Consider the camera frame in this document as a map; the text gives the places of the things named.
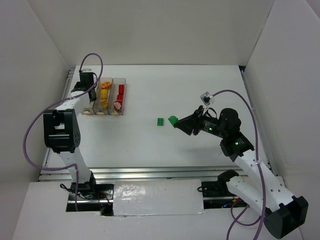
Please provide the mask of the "green lego with number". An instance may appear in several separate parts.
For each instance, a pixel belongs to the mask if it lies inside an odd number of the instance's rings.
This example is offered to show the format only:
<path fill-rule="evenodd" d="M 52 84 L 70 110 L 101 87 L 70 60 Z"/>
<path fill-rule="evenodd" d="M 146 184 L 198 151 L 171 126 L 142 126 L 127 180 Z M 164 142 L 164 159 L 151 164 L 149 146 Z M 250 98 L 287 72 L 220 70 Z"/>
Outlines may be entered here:
<path fill-rule="evenodd" d="M 171 115 L 169 118 L 168 118 L 168 121 L 169 123 L 173 126 L 173 128 L 176 127 L 176 123 L 179 121 L 179 119 L 174 116 L 174 115 Z"/>

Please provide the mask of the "yellow rounded lego brick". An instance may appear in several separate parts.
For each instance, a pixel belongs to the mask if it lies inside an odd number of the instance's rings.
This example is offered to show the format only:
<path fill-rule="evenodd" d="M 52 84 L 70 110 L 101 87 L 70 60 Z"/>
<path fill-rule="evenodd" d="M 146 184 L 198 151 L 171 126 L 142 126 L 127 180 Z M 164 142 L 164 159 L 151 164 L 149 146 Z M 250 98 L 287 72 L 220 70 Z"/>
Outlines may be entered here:
<path fill-rule="evenodd" d="M 112 83 L 110 81 L 104 81 L 100 84 L 101 89 L 109 90 L 112 87 Z"/>

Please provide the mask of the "red rectangular lego brick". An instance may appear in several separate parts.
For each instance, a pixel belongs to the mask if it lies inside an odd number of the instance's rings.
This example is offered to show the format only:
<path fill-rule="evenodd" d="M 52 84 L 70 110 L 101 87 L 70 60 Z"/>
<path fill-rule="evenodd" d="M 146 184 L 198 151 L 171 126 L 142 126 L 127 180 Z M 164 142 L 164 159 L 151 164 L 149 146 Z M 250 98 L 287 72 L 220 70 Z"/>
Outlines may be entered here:
<path fill-rule="evenodd" d="M 120 84 L 120 85 L 118 86 L 118 94 L 119 94 L 119 95 L 123 95 L 124 92 L 125 92 L 125 85 L 124 85 L 124 84 Z"/>

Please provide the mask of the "red rounded lego piece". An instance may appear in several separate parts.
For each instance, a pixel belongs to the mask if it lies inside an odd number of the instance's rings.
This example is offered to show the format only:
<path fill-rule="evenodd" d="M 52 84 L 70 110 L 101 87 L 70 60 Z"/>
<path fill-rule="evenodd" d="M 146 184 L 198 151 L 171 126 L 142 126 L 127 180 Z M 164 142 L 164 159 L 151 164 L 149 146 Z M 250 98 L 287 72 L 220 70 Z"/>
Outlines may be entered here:
<path fill-rule="evenodd" d="M 122 102 L 122 101 L 123 101 L 123 98 L 124 98 L 124 95 L 123 95 L 123 94 L 118 94 L 118 95 L 117 95 L 117 98 L 116 98 L 116 101 L 117 101 L 117 102 Z"/>

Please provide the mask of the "red white flower lego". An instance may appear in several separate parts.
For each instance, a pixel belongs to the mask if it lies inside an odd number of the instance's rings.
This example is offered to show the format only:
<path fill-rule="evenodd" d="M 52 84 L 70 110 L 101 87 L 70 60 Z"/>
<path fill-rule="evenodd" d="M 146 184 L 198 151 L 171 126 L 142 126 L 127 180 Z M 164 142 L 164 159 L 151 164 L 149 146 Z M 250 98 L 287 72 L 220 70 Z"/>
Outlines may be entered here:
<path fill-rule="evenodd" d="M 113 103 L 113 108 L 114 108 L 115 110 L 117 110 L 117 111 L 121 110 L 122 107 L 123 107 L 123 104 L 122 104 L 121 101 L 115 101 L 115 102 Z"/>

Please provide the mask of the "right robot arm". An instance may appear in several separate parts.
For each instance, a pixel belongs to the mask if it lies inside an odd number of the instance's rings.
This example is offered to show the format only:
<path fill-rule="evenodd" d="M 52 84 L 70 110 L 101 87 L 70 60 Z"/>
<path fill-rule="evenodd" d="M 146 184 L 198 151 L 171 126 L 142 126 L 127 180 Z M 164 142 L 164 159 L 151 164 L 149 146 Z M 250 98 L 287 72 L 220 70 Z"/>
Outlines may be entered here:
<path fill-rule="evenodd" d="M 256 156 L 251 142 L 241 133 L 241 120 L 236 110 L 224 108 L 219 117 L 204 114 L 199 106 L 193 114 L 170 122 L 187 135 L 203 131 L 221 138 L 223 154 L 230 158 L 247 175 L 250 182 L 234 170 L 228 170 L 218 177 L 226 192 L 234 194 L 247 203 L 263 218 L 269 233 L 282 239 L 305 223 L 309 203 L 303 196 L 295 196 Z"/>

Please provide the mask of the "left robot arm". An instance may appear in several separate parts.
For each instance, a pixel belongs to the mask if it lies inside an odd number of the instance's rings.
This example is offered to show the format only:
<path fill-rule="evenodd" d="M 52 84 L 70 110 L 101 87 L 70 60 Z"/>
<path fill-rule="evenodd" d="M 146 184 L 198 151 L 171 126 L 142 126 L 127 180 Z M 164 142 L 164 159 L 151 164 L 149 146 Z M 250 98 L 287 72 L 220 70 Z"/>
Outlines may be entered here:
<path fill-rule="evenodd" d="M 81 133 L 77 116 L 95 101 L 95 74 L 79 72 L 68 100 L 55 109 L 43 113 L 43 130 L 45 145 L 56 153 L 66 166 L 71 176 L 70 192 L 87 198 L 96 193 L 96 180 L 87 167 L 79 149 Z"/>

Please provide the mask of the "small green square lego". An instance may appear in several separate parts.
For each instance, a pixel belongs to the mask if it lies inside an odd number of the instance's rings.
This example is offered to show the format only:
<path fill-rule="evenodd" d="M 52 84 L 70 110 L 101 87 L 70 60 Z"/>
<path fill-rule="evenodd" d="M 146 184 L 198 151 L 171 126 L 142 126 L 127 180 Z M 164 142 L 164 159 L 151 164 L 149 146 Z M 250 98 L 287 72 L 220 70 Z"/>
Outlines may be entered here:
<path fill-rule="evenodd" d="M 164 118 L 161 118 L 161 117 L 157 118 L 157 126 L 164 126 L 164 122 L 165 122 Z"/>

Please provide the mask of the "middle clear container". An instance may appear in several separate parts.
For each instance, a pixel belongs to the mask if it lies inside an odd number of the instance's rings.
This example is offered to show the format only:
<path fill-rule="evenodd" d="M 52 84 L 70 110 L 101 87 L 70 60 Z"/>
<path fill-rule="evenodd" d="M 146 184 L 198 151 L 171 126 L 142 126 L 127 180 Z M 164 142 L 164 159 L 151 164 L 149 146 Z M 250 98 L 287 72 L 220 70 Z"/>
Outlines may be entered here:
<path fill-rule="evenodd" d="M 110 94 L 113 87 L 112 78 L 102 78 L 96 88 L 96 101 L 93 103 L 93 112 L 95 115 L 108 115 L 110 106 Z"/>

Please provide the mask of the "white taped cover panel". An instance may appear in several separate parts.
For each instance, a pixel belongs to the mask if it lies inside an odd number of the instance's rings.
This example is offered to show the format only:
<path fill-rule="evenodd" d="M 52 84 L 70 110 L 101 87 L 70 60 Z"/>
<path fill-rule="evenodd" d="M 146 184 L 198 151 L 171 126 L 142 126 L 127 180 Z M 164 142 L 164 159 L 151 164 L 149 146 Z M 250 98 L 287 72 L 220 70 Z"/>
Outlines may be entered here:
<path fill-rule="evenodd" d="M 197 215 L 204 210 L 199 179 L 117 181 L 113 192 L 115 216 Z"/>

